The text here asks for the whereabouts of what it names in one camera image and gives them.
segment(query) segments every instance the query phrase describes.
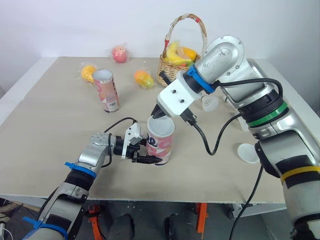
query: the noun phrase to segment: green ring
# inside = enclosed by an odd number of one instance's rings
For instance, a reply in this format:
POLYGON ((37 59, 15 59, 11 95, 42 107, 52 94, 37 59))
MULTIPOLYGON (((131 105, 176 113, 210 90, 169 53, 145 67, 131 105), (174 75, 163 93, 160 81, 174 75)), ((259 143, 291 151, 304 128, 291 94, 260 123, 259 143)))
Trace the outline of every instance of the green ring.
POLYGON ((284 101, 276 110, 270 112, 268 115, 263 116, 258 120, 247 122, 247 124, 251 128, 260 124, 264 124, 265 122, 268 122, 274 119, 275 117, 279 116, 280 114, 282 114, 287 109, 287 107, 288 107, 288 104, 284 101))

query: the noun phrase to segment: cylindrical container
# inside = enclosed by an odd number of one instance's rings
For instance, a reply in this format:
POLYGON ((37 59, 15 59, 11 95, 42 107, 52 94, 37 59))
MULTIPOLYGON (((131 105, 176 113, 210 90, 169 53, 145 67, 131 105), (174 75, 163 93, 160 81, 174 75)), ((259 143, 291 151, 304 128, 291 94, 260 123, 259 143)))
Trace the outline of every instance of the cylindrical container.
POLYGON ((92 74, 92 78, 100 101, 104 104, 104 110, 108 113, 117 111, 120 103, 112 72, 107 69, 101 69, 95 71, 92 74))
POLYGON ((147 127, 146 152, 148 155, 162 159, 156 165, 164 165, 171 155, 173 133, 175 131, 174 121, 168 116, 157 119, 153 119, 151 116, 148 119, 147 127))

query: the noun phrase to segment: apple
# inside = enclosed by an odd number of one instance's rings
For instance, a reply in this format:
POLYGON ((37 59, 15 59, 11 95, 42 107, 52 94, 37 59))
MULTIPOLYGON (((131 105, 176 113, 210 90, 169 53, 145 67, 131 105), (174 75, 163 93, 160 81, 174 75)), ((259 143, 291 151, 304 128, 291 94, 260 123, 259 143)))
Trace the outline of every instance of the apple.
POLYGON ((122 45, 115 46, 112 49, 112 57, 116 63, 122 64, 128 59, 128 51, 122 45))

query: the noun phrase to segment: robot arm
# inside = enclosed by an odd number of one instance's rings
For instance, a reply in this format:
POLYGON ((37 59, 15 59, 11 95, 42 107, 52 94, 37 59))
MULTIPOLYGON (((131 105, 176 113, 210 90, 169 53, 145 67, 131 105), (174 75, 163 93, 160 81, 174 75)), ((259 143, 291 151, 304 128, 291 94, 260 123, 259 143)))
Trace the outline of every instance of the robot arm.
POLYGON ((202 59, 187 72, 178 72, 176 80, 160 92, 153 117, 181 116, 193 125, 196 117, 189 105, 201 98, 201 91, 211 94, 220 86, 258 140, 255 149, 264 169, 281 180, 294 239, 305 233, 320 239, 319 145, 283 100, 282 88, 276 92, 263 77, 259 67, 245 58, 242 42, 222 36, 212 42, 202 59), (255 80, 239 84, 250 79, 255 80))
POLYGON ((107 156, 120 155, 123 159, 130 158, 134 163, 143 164, 161 161, 155 156, 140 156, 140 145, 145 145, 145 142, 137 122, 126 130, 124 139, 110 133, 94 134, 78 160, 65 163, 71 171, 42 206, 38 219, 24 217, 35 229, 24 239, 74 239, 85 215, 83 204, 107 156))

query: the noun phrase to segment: banana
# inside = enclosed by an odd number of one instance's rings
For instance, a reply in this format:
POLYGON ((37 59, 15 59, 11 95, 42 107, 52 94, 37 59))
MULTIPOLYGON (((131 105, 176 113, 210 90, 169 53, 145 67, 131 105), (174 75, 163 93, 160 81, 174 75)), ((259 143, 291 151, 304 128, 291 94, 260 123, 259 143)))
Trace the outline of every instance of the banana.
POLYGON ((179 66, 181 64, 189 64, 190 62, 192 62, 190 58, 185 59, 183 57, 180 57, 177 54, 178 48, 179 48, 179 43, 177 41, 174 41, 169 44, 169 46, 166 49, 166 56, 167 56, 168 62, 176 66, 179 66))

